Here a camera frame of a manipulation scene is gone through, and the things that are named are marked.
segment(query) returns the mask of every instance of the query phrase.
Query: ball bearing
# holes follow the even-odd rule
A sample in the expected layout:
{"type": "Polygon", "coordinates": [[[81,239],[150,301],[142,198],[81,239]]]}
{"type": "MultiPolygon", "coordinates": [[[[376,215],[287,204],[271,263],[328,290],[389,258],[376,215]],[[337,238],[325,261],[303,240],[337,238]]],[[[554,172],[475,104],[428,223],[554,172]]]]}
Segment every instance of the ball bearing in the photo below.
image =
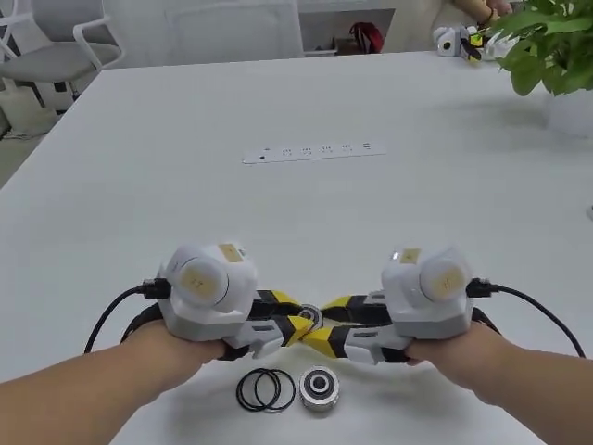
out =
{"type": "Polygon", "coordinates": [[[302,311],[298,315],[299,317],[306,318],[313,322],[313,326],[310,331],[316,331],[323,327],[323,313],[322,310],[312,304],[303,304],[302,311]]]}
{"type": "Polygon", "coordinates": [[[311,411],[326,412],[334,408],[339,398],[340,384],[334,372],[323,366],[315,366],[300,377],[300,399],[311,411]]]}

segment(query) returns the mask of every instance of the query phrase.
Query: green plant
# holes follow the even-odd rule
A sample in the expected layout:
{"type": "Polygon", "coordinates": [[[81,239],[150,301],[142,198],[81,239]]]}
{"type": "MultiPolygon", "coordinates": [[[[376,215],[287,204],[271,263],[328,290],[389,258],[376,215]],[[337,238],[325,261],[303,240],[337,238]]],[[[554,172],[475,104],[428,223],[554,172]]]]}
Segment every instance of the green plant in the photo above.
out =
{"type": "Polygon", "coordinates": [[[593,90],[593,0],[525,0],[525,11],[502,17],[492,31],[518,37],[498,60],[512,87],[528,95],[540,83],[554,95],[593,90]]]}

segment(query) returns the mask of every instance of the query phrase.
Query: floor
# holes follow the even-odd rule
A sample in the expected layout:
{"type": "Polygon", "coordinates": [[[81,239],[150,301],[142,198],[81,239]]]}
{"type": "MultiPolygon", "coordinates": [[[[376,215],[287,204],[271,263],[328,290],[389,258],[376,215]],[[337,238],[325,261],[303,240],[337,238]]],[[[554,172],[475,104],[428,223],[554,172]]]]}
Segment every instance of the floor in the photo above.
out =
{"type": "Polygon", "coordinates": [[[0,141],[0,188],[4,186],[19,169],[20,165],[33,152],[41,138],[28,141],[1,140],[0,141]]]}

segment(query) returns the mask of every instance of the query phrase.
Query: white robot device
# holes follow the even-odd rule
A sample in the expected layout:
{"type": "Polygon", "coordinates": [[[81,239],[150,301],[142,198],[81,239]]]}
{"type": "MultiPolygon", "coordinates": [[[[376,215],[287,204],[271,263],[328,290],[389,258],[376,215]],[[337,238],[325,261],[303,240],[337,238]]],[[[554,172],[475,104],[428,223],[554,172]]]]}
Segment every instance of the white robot device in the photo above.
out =
{"type": "Polygon", "coordinates": [[[235,243],[178,248],[158,278],[171,284],[158,305],[168,329],[192,341],[236,336],[257,293],[257,271],[235,243]]]}
{"type": "Polygon", "coordinates": [[[385,305],[401,337],[443,339],[470,327],[473,301],[466,287],[472,273],[455,248],[397,249],[381,281],[385,305]]]}
{"type": "Polygon", "coordinates": [[[442,339],[465,332],[473,303],[465,294],[472,276],[455,248],[428,251],[400,248],[382,273],[383,290],[365,305],[380,303],[382,319],[391,324],[357,324],[313,329],[299,317],[301,306],[275,300],[267,316],[251,313],[265,305],[257,291],[257,274],[246,252],[234,243],[207,248],[179,248],[159,278],[171,285],[170,297],[158,306],[169,330],[192,341],[223,339],[234,349],[248,348],[256,357],[292,344],[298,336],[316,350],[336,347],[333,356],[357,362],[394,362],[414,338],[442,339]],[[292,317],[271,316],[294,309],[292,317]]]}

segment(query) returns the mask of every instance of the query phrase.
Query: power strip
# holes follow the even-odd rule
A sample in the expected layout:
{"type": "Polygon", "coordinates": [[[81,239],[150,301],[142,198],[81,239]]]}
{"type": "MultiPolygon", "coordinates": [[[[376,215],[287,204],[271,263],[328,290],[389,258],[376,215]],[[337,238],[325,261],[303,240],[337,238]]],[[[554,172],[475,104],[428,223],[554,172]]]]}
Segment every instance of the power strip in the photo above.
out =
{"type": "Polygon", "coordinates": [[[293,147],[267,147],[247,153],[244,164],[267,164],[292,160],[353,158],[359,156],[386,155],[384,146],[371,142],[324,144],[293,147]]]}

